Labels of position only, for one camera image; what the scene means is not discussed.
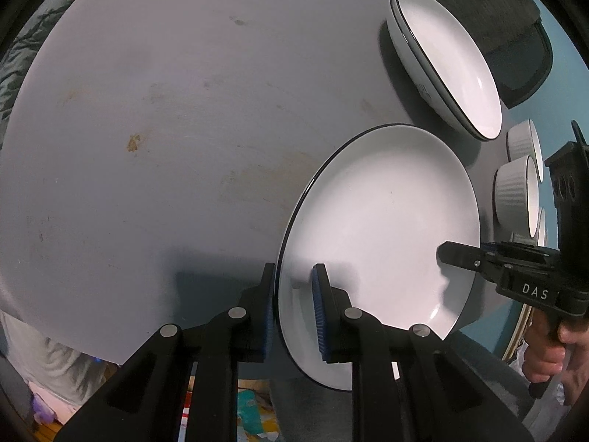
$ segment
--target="finger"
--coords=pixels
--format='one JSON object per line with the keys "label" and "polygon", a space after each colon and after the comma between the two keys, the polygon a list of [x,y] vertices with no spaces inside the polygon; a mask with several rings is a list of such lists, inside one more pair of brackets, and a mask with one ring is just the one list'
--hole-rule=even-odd
{"label": "finger", "polygon": [[530,382],[544,382],[562,372],[562,364],[551,364],[537,359],[525,361],[521,367],[523,375]]}
{"label": "finger", "polygon": [[550,325],[546,314],[539,309],[534,309],[531,327],[534,327],[542,335],[547,336],[550,332]]}
{"label": "finger", "polygon": [[534,354],[538,360],[551,362],[553,364],[562,363],[564,360],[566,351],[564,346],[560,343],[554,342],[548,337],[540,335],[535,330],[528,330],[523,338],[525,339],[525,342],[528,343],[528,348],[523,354],[524,360],[526,354],[528,354],[528,358],[531,354]]}
{"label": "finger", "polygon": [[558,327],[558,338],[563,344],[589,347],[589,320],[563,321]]}

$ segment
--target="gray table surface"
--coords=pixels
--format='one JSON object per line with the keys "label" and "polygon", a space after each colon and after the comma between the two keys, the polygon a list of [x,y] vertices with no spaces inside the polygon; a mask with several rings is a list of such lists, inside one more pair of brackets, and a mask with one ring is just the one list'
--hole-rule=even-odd
{"label": "gray table surface", "polygon": [[[449,128],[403,69],[387,5],[76,0],[31,66],[0,158],[0,308],[117,363],[164,323],[205,323],[276,261],[323,161],[382,123],[445,141],[472,179],[482,240],[507,237],[492,189],[514,122],[504,108],[484,144]],[[497,301],[475,282],[459,325]],[[286,359],[275,344],[264,370]]]}

